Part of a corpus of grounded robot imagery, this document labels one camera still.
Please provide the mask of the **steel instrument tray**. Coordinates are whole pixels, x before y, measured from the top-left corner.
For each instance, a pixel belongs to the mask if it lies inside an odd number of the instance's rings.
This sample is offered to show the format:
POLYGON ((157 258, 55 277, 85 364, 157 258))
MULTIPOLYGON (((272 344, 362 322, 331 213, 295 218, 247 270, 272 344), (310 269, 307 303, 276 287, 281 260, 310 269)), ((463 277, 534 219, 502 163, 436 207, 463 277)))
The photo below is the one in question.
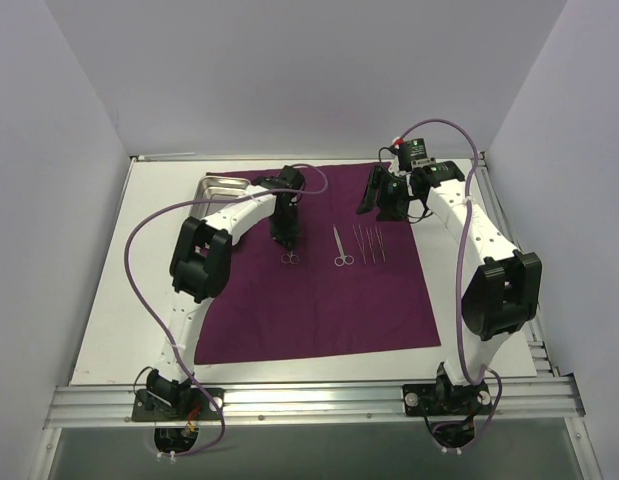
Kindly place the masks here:
POLYGON ((234 200, 245 194, 250 181, 244 178, 206 175, 200 179, 189 215, 198 220, 221 210, 222 200, 234 200))

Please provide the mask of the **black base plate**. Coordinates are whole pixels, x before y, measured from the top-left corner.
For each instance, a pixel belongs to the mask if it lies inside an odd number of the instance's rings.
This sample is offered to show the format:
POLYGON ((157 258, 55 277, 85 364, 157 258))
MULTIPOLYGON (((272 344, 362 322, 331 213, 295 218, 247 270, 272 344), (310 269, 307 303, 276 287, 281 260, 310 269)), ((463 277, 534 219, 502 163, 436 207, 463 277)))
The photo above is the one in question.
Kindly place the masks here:
POLYGON ((409 417, 486 415, 493 410, 485 382, 477 386, 445 382, 404 384, 402 395, 405 415, 409 417))
POLYGON ((146 389, 136 392, 131 413, 133 422, 219 421, 220 414, 196 388, 184 392, 172 406, 146 389))

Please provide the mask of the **aluminium front rail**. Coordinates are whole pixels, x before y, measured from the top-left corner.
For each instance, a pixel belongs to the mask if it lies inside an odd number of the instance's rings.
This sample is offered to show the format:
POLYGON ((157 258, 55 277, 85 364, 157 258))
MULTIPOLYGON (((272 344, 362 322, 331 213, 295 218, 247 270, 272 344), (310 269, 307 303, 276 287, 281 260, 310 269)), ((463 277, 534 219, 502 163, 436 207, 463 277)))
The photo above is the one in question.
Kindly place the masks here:
MULTIPOLYGON (((225 384, 227 426, 416 422, 404 413, 400 381, 299 384, 225 384)), ((183 427, 185 420, 137 422, 128 385, 63 387, 54 393, 46 428, 183 427)), ((585 415, 575 380, 506 378, 496 420, 585 415)))

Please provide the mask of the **steel tweezers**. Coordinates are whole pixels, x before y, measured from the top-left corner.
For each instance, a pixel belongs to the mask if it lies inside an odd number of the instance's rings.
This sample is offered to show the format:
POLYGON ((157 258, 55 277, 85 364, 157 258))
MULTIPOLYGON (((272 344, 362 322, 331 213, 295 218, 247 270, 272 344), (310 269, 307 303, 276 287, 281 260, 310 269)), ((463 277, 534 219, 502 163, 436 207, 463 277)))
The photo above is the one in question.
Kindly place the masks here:
POLYGON ((377 242, 378 242, 378 246, 379 246, 379 249, 380 249, 381 257, 383 259, 383 262, 386 262, 386 252, 385 252, 385 248, 384 248, 384 241, 383 241, 382 231, 381 231, 381 229, 378 226, 375 227, 375 233, 376 233, 377 242))
POLYGON ((362 257, 363 264, 366 265, 367 264, 366 248, 365 248, 365 244, 364 244, 362 227, 360 225, 357 225, 357 226, 353 226, 352 229, 353 229, 353 232, 354 232, 354 237, 355 237, 356 242, 358 244, 358 248, 360 250, 360 254, 361 254, 361 257, 362 257))

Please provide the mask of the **steel scissors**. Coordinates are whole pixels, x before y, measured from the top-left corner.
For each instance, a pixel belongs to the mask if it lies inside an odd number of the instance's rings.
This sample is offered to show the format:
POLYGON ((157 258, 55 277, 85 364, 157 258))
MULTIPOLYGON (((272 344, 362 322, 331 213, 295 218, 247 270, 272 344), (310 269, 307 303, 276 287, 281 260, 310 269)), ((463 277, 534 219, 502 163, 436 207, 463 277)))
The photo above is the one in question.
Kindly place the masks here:
POLYGON ((292 246, 288 246, 281 256, 281 262, 285 265, 297 265, 300 262, 298 254, 292 246))
POLYGON ((354 263, 354 258, 348 255, 343 247, 342 240, 339 235, 339 231, 335 224, 332 225, 334 241, 338 250, 338 255, 334 258, 333 262, 336 267, 351 266, 354 263))

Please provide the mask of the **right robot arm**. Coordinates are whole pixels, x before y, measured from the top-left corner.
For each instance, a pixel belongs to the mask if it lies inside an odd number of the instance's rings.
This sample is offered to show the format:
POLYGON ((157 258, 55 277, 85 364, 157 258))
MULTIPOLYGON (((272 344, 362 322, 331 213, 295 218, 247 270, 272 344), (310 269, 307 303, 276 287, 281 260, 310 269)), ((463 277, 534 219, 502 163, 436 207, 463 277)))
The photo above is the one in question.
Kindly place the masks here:
POLYGON ((371 170, 356 210, 376 210, 379 221, 405 221, 411 202, 437 217, 458 245, 455 273, 456 352, 442 364, 447 377, 433 388, 444 412, 469 400, 500 347, 537 311, 542 262, 523 253, 488 218, 470 193, 471 173, 452 161, 438 162, 423 140, 398 138, 389 146, 397 164, 371 170))

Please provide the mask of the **purple cloth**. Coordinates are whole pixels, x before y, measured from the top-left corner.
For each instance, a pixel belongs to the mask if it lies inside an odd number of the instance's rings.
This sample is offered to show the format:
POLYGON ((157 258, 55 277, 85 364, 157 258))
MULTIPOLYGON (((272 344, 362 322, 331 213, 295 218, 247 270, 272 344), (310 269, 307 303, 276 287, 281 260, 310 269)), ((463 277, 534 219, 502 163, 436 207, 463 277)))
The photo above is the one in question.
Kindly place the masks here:
POLYGON ((229 282, 209 308, 197 344, 199 365, 292 360, 428 348, 440 339, 410 225, 357 216, 371 164, 305 170, 310 195, 299 205, 297 265, 262 221, 242 236, 229 282), (335 224, 351 266, 336 267, 335 224), (360 225, 364 265, 352 227, 360 225), (382 231, 373 264, 365 227, 382 231))

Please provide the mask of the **white thin instrument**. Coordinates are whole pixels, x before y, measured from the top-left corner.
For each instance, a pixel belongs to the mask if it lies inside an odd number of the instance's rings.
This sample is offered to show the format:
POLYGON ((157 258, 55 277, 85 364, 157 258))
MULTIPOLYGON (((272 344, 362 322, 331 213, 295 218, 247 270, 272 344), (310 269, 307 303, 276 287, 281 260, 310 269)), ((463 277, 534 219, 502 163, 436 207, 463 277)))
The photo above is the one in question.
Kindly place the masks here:
POLYGON ((365 233, 366 233, 366 238, 368 241, 372 263, 376 264, 377 263, 377 256, 376 256, 377 237, 376 237, 375 230, 373 227, 366 226, 365 233))

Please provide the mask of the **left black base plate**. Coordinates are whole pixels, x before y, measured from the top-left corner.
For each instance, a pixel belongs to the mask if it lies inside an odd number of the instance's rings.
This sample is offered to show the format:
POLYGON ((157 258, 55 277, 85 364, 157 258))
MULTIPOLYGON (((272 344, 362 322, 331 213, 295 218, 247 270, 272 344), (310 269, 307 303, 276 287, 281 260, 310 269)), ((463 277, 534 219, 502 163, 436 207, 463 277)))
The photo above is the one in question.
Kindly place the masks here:
POLYGON ((219 421, 220 414, 196 388, 184 392, 172 406, 146 389, 136 392, 131 413, 133 422, 219 421))

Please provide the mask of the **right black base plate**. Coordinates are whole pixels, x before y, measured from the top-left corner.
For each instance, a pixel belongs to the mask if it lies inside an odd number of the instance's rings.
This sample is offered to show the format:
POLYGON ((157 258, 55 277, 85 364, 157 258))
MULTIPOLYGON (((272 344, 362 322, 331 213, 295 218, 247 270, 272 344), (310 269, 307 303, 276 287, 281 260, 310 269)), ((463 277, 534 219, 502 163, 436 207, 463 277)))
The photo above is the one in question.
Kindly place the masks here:
POLYGON ((477 386, 445 382, 404 384, 402 395, 405 415, 409 417, 486 415, 493 410, 485 382, 477 386))

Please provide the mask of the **aluminium rail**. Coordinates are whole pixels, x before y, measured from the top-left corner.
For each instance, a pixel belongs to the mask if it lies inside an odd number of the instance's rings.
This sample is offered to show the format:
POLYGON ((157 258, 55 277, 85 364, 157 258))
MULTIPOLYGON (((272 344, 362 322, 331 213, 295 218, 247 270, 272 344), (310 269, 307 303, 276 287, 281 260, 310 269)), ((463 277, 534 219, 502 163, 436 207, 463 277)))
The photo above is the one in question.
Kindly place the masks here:
MULTIPOLYGON (((225 384, 227 426, 416 422, 404 413, 400 381, 299 384, 225 384)), ((54 393, 46 428, 183 427, 185 420, 137 422, 128 385, 63 387, 54 393)), ((575 380, 506 378, 496 420, 585 415, 575 380)))
MULTIPOLYGON (((520 244, 513 234, 513 230, 503 210, 502 204, 496 194, 484 154, 482 154, 482 157, 478 161, 478 167, 474 174, 474 181, 481 194, 482 200, 480 204, 489 219, 507 240, 516 247, 519 247, 520 244)), ((551 360, 540 313, 541 309, 537 307, 536 316, 525 324, 522 331, 525 333, 528 346, 531 350, 536 371, 541 375, 548 374, 557 376, 558 370, 551 360)))

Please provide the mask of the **aluminium right rail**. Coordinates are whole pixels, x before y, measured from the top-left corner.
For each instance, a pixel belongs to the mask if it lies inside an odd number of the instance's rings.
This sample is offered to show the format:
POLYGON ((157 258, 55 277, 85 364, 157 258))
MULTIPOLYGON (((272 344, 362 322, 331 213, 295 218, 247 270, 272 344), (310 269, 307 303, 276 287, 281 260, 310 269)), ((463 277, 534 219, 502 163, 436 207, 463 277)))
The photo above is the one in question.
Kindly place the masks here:
MULTIPOLYGON (((480 204, 489 219, 507 240, 516 247, 519 247, 520 244, 513 234, 513 230, 503 210, 502 204, 496 194, 484 154, 482 154, 482 157, 478 161, 478 167, 474 174, 474 181, 481 194, 482 200, 480 204)), ((536 371, 541 375, 548 374, 557 376, 558 370, 551 360, 540 313, 541 309, 537 307, 536 316, 525 324, 522 331, 525 333, 528 346, 531 350, 536 371)))

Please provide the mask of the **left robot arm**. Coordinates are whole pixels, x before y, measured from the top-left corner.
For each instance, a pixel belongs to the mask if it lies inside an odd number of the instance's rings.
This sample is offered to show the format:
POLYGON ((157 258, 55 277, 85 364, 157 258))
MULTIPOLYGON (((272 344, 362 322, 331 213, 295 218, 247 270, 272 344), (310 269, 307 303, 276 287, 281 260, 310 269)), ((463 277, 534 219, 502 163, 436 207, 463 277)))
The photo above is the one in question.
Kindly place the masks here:
POLYGON ((176 308, 160 360, 146 381, 155 408, 166 418, 179 419, 190 409, 197 335, 212 301, 228 284, 233 249, 241 237, 267 220, 271 238, 285 250, 282 261, 299 262, 294 249, 300 234, 298 196, 304 186, 299 167, 285 166, 238 193, 200 198, 199 205, 220 209, 204 217, 189 216, 181 225, 169 265, 176 308))

